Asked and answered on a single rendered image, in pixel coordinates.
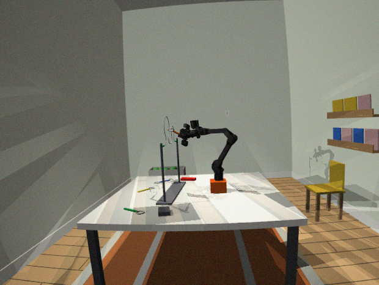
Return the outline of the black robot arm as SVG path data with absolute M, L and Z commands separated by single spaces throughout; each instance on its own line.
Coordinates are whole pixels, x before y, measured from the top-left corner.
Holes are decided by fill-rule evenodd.
M 212 170 L 214 171 L 214 177 L 215 181 L 220 181 L 224 180 L 223 172 L 224 168 L 222 167 L 223 165 L 223 160 L 225 159 L 227 153 L 229 152 L 230 148 L 234 145 L 234 143 L 237 140 L 237 136 L 234 135 L 230 130 L 227 128 L 216 128 L 216 129 L 209 129 L 209 128 L 202 128 L 199 126 L 199 121 L 198 120 L 191 120 L 190 121 L 191 128 L 195 130 L 191 130 L 191 136 L 197 138 L 200 138 L 201 135 L 208 135 L 211 133 L 224 133 L 225 136 L 228 138 L 227 139 L 227 144 L 223 151 L 221 152 L 221 155 L 217 160 L 214 160 L 212 164 Z M 181 137 L 187 137 L 189 135 L 189 130 L 186 130 L 184 128 L 180 129 L 180 135 Z

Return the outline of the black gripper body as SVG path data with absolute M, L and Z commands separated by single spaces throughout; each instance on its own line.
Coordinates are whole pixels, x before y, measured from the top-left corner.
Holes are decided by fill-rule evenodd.
M 181 144 L 182 144 L 183 146 L 188 146 L 188 141 L 187 141 L 187 139 L 188 139 L 188 138 L 193 138 L 193 137 L 191 136 L 190 125 L 188 125 L 188 124 L 183 124 L 183 127 L 186 128 L 186 130 L 189 130 L 189 132 L 188 132 L 189 135 L 188 135 L 187 137 L 184 137 L 184 138 L 183 138 Z

